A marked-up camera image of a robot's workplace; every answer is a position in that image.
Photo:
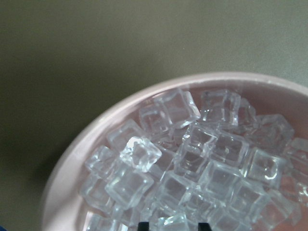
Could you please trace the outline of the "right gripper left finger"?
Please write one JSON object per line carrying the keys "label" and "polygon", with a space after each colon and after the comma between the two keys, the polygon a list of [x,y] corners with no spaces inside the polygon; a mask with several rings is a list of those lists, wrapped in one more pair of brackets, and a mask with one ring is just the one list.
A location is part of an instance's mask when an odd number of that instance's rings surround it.
{"label": "right gripper left finger", "polygon": [[142,221],[138,223],[137,231],[149,231],[149,230],[150,230],[149,222]]}

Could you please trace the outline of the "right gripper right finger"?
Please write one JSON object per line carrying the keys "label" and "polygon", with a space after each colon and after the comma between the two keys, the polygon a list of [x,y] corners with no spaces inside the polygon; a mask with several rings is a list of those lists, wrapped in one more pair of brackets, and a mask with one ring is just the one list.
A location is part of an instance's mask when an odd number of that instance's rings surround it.
{"label": "right gripper right finger", "polygon": [[210,231],[210,225],[206,222],[198,223],[198,231]]}

